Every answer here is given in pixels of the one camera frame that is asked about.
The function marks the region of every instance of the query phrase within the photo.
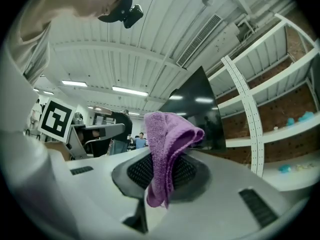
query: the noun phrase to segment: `fluorescent light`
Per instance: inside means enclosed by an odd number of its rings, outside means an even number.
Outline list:
[[[172,95],[169,100],[175,100],[175,101],[178,101],[178,100],[181,100],[183,99],[182,96],[178,96],[178,95]]]
[[[66,85],[66,86],[82,86],[82,87],[88,87],[85,82],[62,80],[62,83],[63,83],[64,85]]]
[[[196,98],[195,101],[199,103],[212,103],[214,100],[212,98]]]
[[[123,92],[123,93],[127,93],[127,94],[135,94],[135,95],[141,95],[141,96],[148,96],[148,93],[147,93],[147,92],[143,92],[143,91],[131,90],[131,89],[122,88],[122,87],[116,87],[116,86],[112,86],[112,89],[113,89],[114,91]]]

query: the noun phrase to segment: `computer monitor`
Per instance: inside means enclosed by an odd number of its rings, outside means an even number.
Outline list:
[[[179,89],[171,93],[160,111],[176,113],[204,130],[204,139],[190,148],[209,153],[226,151],[220,112],[202,66]]]

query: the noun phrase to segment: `person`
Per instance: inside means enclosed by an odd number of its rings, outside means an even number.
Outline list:
[[[3,56],[11,57],[13,67],[34,86],[49,64],[49,31],[54,18],[70,12],[76,17],[115,22],[131,5],[132,0],[29,0],[11,26]]]
[[[129,111],[127,109],[121,112],[109,111],[111,118],[115,119],[116,124],[124,124],[125,130],[123,133],[112,138],[113,143],[110,150],[110,156],[120,154],[127,151],[129,141],[128,137],[131,137],[132,133],[132,121],[129,117]]]
[[[32,111],[31,111],[31,117],[30,117],[30,130],[35,130],[38,128],[40,118],[42,115],[42,108],[39,104],[40,99],[38,98],[36,103],[33,105]]]
[[[144,139],[144,133],[140,132],[139,133],[139,138],[130,138],[133,140],[133,143],[135,143],[135,148],[136,149],[141,149],[146,146],[147,141]]]

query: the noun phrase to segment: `perforated metal upright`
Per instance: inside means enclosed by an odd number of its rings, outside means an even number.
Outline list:
[[[251,171],[262,177],[265,162],[265,148],[263,143],[263,129],[257,103],[250,92],[246,79],[229,56],[223,57],[221,61],[225,65],[239,92],[248,121],[251,140]]]

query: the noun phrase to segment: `vent slot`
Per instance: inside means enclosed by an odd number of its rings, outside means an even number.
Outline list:
[[[239,192],[239,195],[262,228],[268,226],[278,218],[253,189],[244,189]]]
[[[93,168],[91,166],[85,166],[85,167],[71,169],[70,172],[72,173],[72,175],[77,175],[77,174],[83,174],[92,170]]]
[[[222,19],[218,15],[214,14],[193,38],[191,43],[177,60],[176,64],[182,67],[221,21]]]

